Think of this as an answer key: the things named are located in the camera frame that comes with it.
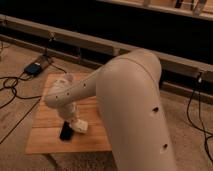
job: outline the gray floor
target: gray floor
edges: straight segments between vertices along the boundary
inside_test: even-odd
[[[1,76],[18,76],[24,66],[36,59],[39,54],[27,49],[11,46],[2,54],[0,61]],[[91,69],[54,59],[55,64],[62,66],[69,72],[91,72]],[[42,87],[49,73],[60,71],[49,67],[38,78],[26,83],[20,83],[18,92],[22,96],[40,95]],[[171,134],[175,157],[180,171],[208,171],[213,167],[206,157],[203,148],[203,135],[190,127],[186,121],[186,106],[188,99],[183,96],[161,91],[163,106],[166,112],[168,127]],[[0,105],[10,97],[10,92],[0,93]],[[35,100],[15,100],[6,108],[0,110],[0,140],[20,120],[23,114],[32,106]],[[191,113],[197,120],[196,102],[192,103]],[[25,145],[31,129],[36,109],[34,109],[17,127],[17,129],[0,145],[0,170],[54,170],[48,161],[41,155],[25,155]],[[202,116],[206,127],[213,131],[213,106],[202,104]],[[75,153],[55,154],[63,170],[72,171],[114,171],[116,166],[111,153]]]

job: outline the cable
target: cable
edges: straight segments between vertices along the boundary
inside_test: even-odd
[[[23,75],[24,75],[24,73],[22,73],[18,77],[0,77],[0,80],[5,79],[3,81],[3,87],[0,89],[0,92],[3,90],[11,90],[11,92],[13,94],[13,96],[5,104],[0,106],[0,109],[3,109],[4,107],[6,107],[10,103],[12,103],[15,98],[29,100],[29,99],[37,99],[37,98],[41,97],[41,96],[21,97],[17,94],[16,86],[18,85],[19,81],[28,81],[32,78],[31,76],[29,76],[28,78],[21,78]]]
[[[209,160],[210,160],[211,163],[213,164],[213,158],[212,158],[212,156],[211,156],[211,154],[210,154],[209,146],[208,146],[208,141],[209,141],[211,138],[213,138],[213,133],[211,133],[211,132],[209,132],[209,131],[206,130],[205,125],[204,125],[204,122],[203,122],[203,120],[202,120],[202,116],[201,116],[201,91],[200,91],[201,82],[202,82],[202,73],[200,73],[200,75],[198,76],[196,85],[195,85],[195,87],[194,87],[194,89],[193,89],[193,91],[192,91],[192,94],[191,94],[189,103],[188,103],[188,105],[187,105],[187,118],[188,118],[188,121],[191,123],[191,125],[192,125],[195,129],[197,129],[197,130],[203,132],[203,134],[204,134],[204,149],[205,149],[205,152],[206,152],[206,154],[207,154]],[[194,94],[195,94],[195,92],[196,92],[197,86],[198,86],[198,105],[199,105],[199,107],[198,107],[198,116],[199,116],[199,120],[200,120],[200,123],[201,123],[202,128],[198,127],[196,124],[194,124],[194,123],[192,122],[192,120],[191,120],[191,118],[190,118],[190,114],[189,114],[189,107],[190,107],[191,101],[192,101],[192,99],[193,99],[193,96],[194,96]]]
[[[60,68],[60,67],[57,67],[57,66],[55,66],[55,65],[53,65],[52,64],[52,62],[50,62],[49,61],[49,56],[48,56],[48,52],[47,52],[47,50],[48,50],[48,46],[49,46],[49,44],[51,43],[51,42],[53,42],[54,41],[54,37],[51,37],[50,39],[49,39],[49,41],[48,41],[48,43],[47,43],[47,45],[45,46],[45,48],[44,48],[44,53],[43,53],[43,57],[46,59],[46,61],[52,66],[52,67],[54,67],[54,68],[56,68],[56,69],[58,69],[58,70],[60,70],[60,71],[62,71],[62,72],[64,72],[65,74],[67,73],[67,71],[65,71],[64,69],[62,69],[62,68]]]
[[[54,68],[56,68],[56,69],[58,69],[58,70],[60,70],[60,71],[64,72],[65,74],[67,73],[67,71],[65,71],[64,69],[59,68],[59,67],[57,67],[57,66],[53,65],[52,63],[50,63],[50,65],[51,65],[52,67],[54,67]]]
[[[15,124],[15,126],[4,136],[0,141],[0,145],[10,136],[10,134],[17,128],[17,126],[26,118],[26,116],[34,109],[34,107],[39,103],[41,99],[38,99],[33,106],[24,114],[24,116]]]
[[[211,156],[211,154],[210,154],[210,152],[209,152],[209,146],[208,146],[208,140],[210,140],[210,137],[212,137],[212,135],[209,136],[209,137],[207,137],[207,135],[206,135],[205,125],[204,125],[203,120],[202,120],[202,117],[201,117],[201,95],[200,95],[200,87],[199,87],[199,90],[198,90],[198,91],[199,91],[199,92],[198,92],[198,101],[199,101],[199,120],[200,120],[200,123],[201,123],[202,128],[203,128],[203,134],[204,134],[204,148],[205,148],[205,151],[206,151],[206,154],[207,154],[208,158],[210,159],[210,161],[211,161],[212,164],[213,164],[213,159],[212,159],[212,156]]]
[[[189,102],[188,102],[188,105],[187,105],[187,110],[186,110],[186,114],[187,114],[187,119],[189,121],[189,123],[197,130],[203,132],[204,130],[202,128],[200,128],[199,126],[197,126],[192,120],[191,120],[191,117],[190,117],[190,113],[189,113],[189,108],[190,108],[190,105],[191,105],[191,102],[192,102],[192,99],[194,97],[194,94],[196,92],[196,89],[197,89],[197,82],[196,82],[196,85],[192,91],[192,94],[190,96],[190,99],[189,99]],[[212,135],[213,136],[213,133],[209,132],[209,131],[206,131],[205,130],[205,133],[209,134],[209,135]]]

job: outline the wooden table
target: wooden table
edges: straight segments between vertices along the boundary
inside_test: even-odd
[[[77,80],[86,75],[85,73],[74,73]],[[48,76],[43,94],[58,76],[57,74]],[[42,99],[29,135],[26,154],[43,154],[55,167],[58,167],[50,155],[51,153],[111,151],[98,112],[96,97],[78,101],[77,106],[80,118],[88,121],[88,132],[86,134],[74,133],[70,141],[61,141],[59,135],[64,121],[58,116],[57,111],[47,107]]]

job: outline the black panel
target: black panel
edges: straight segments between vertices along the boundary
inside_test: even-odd
[[[213,64],[213,22],[95,0],[1,0],[0,13]]]

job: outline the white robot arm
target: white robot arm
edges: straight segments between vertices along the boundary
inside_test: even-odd
[[[159,94],[160,76],[158,58],[139,49],[114,58],[79,82],[64,75],[45,102],[57,108],[74,130],[86,132],[86,122],[76,117],[73,102],[96,95],[119,171],[175,171]]]

